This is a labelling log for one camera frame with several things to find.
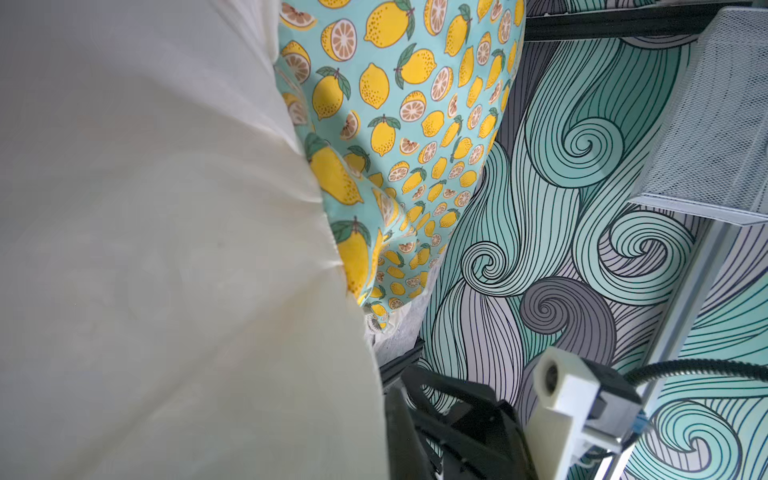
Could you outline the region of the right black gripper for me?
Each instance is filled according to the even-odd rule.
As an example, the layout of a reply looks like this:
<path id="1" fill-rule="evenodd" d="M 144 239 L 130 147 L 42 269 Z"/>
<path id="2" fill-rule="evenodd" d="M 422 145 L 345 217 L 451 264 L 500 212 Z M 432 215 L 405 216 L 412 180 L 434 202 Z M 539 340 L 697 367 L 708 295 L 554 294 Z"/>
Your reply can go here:
<path id="1" fill-rule="evenodd" d="M 487 385 L 407 367 L 384 394 L 392 479 L 536 479 L 516 410 Z"/>

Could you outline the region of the cream animal print pillow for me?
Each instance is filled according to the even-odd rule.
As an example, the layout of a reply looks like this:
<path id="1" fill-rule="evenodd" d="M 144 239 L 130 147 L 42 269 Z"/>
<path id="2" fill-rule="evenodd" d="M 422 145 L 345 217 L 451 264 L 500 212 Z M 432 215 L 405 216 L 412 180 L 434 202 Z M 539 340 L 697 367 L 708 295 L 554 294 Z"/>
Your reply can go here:
<path id="1" fill-rule="evenodd" d="M 276 1 L 1 5 L 1 475 L 386 479 Z"/>

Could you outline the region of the lemon print teal pillow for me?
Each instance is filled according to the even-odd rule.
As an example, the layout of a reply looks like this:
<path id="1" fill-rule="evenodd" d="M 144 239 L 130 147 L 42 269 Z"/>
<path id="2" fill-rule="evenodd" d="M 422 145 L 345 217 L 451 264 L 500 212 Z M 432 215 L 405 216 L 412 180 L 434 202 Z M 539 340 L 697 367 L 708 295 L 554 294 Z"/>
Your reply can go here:
<path id="1" fill-rule="evenodd" d="M 347 289 L 377 330 L 426 291 L 500 127 L 522 1 L 284 1 L 278 88 Z"/>

